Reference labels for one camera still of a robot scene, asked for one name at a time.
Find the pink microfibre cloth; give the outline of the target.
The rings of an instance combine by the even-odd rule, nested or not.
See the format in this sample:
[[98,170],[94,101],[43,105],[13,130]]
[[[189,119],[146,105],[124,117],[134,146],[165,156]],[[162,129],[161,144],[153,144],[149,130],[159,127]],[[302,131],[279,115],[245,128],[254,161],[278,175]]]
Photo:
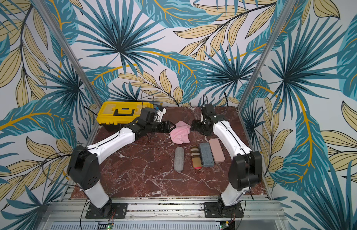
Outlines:
[[183,121],[176,123],[176,127],[169,133],[170,138],[174,144],[190,143],[189,134],[191,126]]

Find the grey rectangular block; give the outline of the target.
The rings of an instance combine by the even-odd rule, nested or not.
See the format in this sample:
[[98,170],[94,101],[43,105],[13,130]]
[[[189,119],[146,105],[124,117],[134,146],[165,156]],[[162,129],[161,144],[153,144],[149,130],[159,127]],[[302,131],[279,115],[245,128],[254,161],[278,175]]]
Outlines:
[[214,167],[214,159],[212,150],[209,143],[200,143],[199,151],[201,155],[201,161],[204,167]]

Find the tan round object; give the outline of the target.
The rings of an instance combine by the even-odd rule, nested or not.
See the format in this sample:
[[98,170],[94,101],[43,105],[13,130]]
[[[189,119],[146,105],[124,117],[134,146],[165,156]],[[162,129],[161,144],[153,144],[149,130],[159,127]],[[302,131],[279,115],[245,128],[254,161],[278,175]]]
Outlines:
[[199,170],[202,168],[201,156],[198,146],[193,145],[190,148],[190,155],[192,160],[192,166],[194,169]]

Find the grey fabric eyeglass case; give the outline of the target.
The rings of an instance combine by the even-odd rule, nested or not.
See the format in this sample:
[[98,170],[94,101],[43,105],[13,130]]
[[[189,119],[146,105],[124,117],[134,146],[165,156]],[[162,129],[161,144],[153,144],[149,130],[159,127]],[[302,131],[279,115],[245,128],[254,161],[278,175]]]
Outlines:
[[177,147],[175,149],[175,157],[174,157],[174,170],[177,172],[181,172],[184,169],[184,149],[182,147]]

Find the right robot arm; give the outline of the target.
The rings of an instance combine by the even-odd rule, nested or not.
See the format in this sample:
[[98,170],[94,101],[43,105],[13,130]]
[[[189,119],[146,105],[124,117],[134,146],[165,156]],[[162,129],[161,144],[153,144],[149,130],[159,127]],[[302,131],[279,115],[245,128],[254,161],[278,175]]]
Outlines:
[[192,121],[191,131],[197,131],[205,136],[215,134],[228,151],[232,160],[228,172],[229,185],[221,193],[219,202],[230,207],[237,204],[243,194],[261,182],[262,155],[246,146],[228,121],[218,120],[219,116],[213,118],[214,120]]

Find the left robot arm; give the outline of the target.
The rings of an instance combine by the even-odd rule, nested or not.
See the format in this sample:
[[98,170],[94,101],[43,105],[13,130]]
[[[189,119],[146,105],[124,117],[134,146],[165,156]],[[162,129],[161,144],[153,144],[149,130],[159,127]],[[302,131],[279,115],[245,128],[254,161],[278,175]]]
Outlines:
[[87,147],[79,145],[73,150],[67,173],[84,191],[92,207],[103,216],[111,211],[112,201],[100,182],[100,164],[111,154],[148,133],[170,133],[175,129],[174,123],[162,120],[166,111],[163,107],[158,110],[144,108],[139,117],[126,124],[117,133]]

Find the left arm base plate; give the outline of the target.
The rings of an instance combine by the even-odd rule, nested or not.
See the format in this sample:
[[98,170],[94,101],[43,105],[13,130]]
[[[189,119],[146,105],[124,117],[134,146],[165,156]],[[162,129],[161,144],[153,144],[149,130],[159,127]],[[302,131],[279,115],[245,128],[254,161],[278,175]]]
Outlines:
[[127,213],[127,203],[107,203],[98,209],[93,204],[87,208],[86,219],[124,219]]

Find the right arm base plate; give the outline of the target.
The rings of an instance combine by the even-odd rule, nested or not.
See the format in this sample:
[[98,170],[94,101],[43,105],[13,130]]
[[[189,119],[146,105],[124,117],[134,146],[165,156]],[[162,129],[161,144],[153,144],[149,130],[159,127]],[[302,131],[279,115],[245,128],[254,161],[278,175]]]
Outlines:
[[240,203],[225,206],[220,202],[205,202],[201,206],[206,218],[242,218],[244,212]]

